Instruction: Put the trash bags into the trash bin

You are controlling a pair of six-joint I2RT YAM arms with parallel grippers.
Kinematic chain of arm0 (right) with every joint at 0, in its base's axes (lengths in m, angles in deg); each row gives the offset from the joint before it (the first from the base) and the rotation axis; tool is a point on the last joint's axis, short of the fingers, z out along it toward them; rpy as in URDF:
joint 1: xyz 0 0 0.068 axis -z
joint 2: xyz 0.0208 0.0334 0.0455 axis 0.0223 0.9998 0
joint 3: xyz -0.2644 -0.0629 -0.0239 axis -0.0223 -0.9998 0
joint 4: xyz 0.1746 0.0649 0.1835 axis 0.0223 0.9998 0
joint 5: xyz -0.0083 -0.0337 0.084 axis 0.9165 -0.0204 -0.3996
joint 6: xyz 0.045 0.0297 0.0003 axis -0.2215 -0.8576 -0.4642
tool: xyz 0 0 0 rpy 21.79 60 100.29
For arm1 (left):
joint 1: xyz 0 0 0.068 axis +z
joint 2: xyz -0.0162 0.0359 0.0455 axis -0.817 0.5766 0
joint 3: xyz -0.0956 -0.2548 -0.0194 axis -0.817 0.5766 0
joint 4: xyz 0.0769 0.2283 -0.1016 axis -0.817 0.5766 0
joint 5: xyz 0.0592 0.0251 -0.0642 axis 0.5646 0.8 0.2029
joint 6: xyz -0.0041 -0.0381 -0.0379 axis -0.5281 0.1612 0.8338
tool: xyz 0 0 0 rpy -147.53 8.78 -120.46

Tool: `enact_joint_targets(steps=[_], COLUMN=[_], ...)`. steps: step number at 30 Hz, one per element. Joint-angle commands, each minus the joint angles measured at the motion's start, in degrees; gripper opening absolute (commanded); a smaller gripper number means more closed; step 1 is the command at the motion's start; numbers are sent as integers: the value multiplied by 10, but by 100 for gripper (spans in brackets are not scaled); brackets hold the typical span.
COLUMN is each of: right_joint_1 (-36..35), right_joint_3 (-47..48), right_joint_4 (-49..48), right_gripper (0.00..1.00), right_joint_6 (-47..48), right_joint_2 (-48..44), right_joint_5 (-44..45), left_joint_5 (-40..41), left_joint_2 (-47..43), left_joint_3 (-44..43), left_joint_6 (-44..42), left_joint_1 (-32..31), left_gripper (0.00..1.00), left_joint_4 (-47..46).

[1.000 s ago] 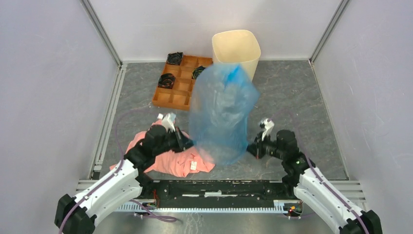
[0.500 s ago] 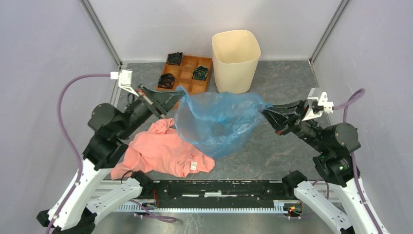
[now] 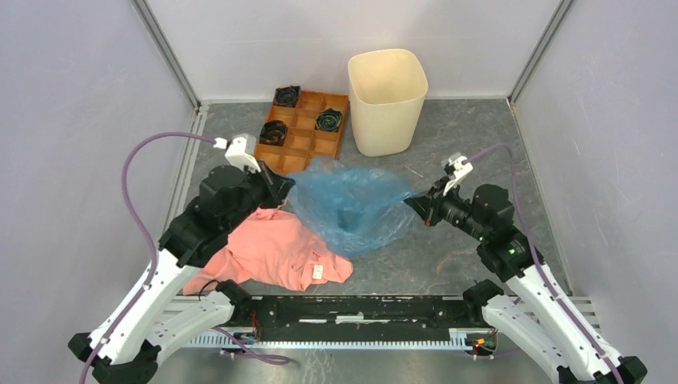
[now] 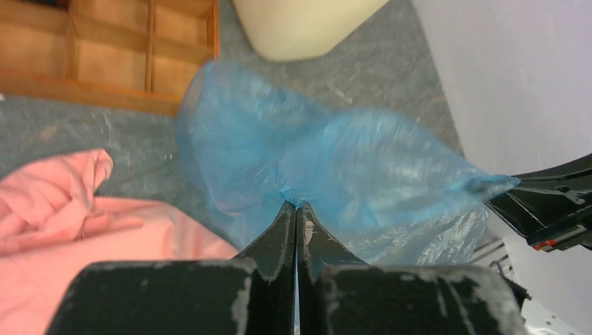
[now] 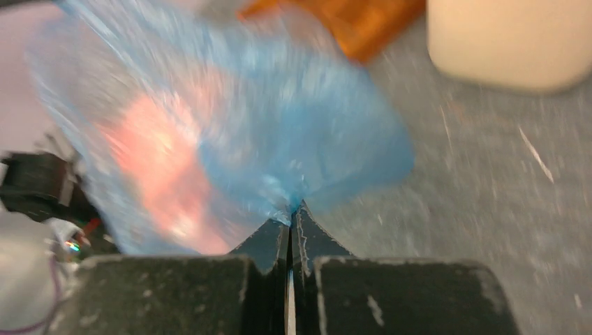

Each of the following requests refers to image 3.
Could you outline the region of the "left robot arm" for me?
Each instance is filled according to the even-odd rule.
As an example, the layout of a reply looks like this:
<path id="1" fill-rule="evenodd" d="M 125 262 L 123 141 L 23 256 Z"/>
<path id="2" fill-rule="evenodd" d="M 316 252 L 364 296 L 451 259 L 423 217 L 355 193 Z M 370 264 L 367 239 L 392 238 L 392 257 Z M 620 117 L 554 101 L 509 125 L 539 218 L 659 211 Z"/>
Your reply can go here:
<path id="1" fill-rule="evenodd" d="M 250 303 L 209 294 L 172 318 L 159 318 L 177 292 L 222 250 L 231 234 L 260 208 L 279 207 L 295 182 L 264 162 L 257 168 L 219 166 L 169 225 L 155 259 L 118 308 L 95 330 L 75 334 L 68 347 L 99 383 L 147 383 L 175 351 L 208 329 L 245 324 Z"/>

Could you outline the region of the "cream plastic trash bin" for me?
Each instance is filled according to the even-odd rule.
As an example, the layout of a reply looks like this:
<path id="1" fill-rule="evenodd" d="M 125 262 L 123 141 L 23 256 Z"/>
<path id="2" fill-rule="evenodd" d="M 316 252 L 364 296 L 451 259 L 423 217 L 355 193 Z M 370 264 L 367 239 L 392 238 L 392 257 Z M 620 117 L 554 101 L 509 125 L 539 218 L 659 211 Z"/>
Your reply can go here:
<path id="1" fill-rule="evenodd" d="M 348 61 L 353 137 L 367 157 L 407 150 L 428 80 L 417 56 L 405 49 L 375 50 Z"/>

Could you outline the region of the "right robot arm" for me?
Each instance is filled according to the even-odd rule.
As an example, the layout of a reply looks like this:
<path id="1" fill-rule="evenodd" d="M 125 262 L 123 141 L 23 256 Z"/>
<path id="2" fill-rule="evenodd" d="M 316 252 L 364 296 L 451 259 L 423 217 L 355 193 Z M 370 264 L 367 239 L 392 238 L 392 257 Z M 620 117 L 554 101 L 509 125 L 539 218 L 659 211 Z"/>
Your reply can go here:
<path id="1" fill-rule="evenodd" d="M 462 199 L 458 188 L 443 191 L 440 180 L 404 200 L 426 226 L 445 221 L 475 238 L 482 264 L 523 301 L 524 313 L 494 282 L 484 280 L 463 293 L 463 319 L 505 334 L 553 383 L 640 383 L 648 369 L 624 356 L 592 327 L 561 289 L 538 250 L 513 223 L 509 192 L 496 185 L 476 188 Z"/>

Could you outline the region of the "blue plastic trash bag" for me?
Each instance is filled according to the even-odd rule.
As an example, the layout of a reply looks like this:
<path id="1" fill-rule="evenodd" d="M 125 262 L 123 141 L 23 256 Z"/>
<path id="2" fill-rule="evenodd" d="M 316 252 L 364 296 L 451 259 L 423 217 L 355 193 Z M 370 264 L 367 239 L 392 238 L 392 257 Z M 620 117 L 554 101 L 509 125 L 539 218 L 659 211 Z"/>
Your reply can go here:
<path id="1" fill-rule="evenodd" d="M 415 195 L 398 174 L 371 166 L 347 166 L 316 156 L 304 170 L 291 172 L 288 195 L 301 223 L 328 249 L 355 257 L 406 236 L 416 218 L 405 199 Z"/>

